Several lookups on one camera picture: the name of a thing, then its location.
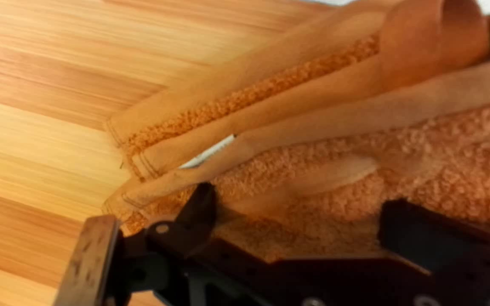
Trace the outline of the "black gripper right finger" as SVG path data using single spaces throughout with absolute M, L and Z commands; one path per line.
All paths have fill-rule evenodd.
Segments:
M 404 199 L 383 206 L 378 240 L 383 248 L 422 267 L 450 267 L 472 255 L 490 260 L 489 231 Z

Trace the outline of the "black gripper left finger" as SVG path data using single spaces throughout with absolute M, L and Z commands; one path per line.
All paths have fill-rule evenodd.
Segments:
M 211 184 L 200 184 L 177 223 L 188 236 L 206 238 L 211 235 L 218 218 L 218 194 Z

